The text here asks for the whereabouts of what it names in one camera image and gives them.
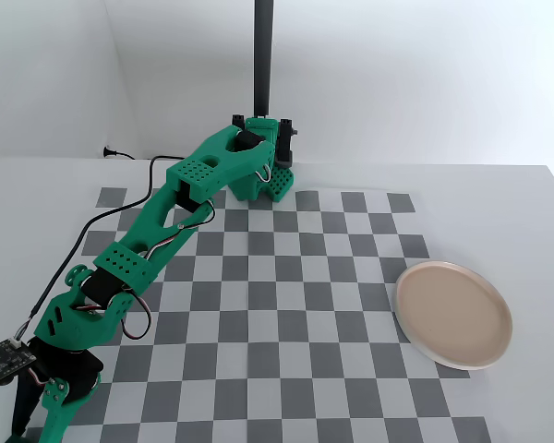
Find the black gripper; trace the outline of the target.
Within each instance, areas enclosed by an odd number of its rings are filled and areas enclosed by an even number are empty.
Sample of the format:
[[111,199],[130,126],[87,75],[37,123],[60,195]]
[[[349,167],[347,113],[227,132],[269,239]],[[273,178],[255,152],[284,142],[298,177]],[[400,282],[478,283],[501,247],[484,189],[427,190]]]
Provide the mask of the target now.
[[102,362],[88,350],[66,351],[32,338],[29,347],[36,356],[30,367],[40,382],[48,381],[43,389],[33,375],[25,370],[18,375],[12,434],[22,437],[30,417],[42,396],[47,417],[40,443],[58,443],[72,420],[70,402],[85,398],[95,386],[103,370]]

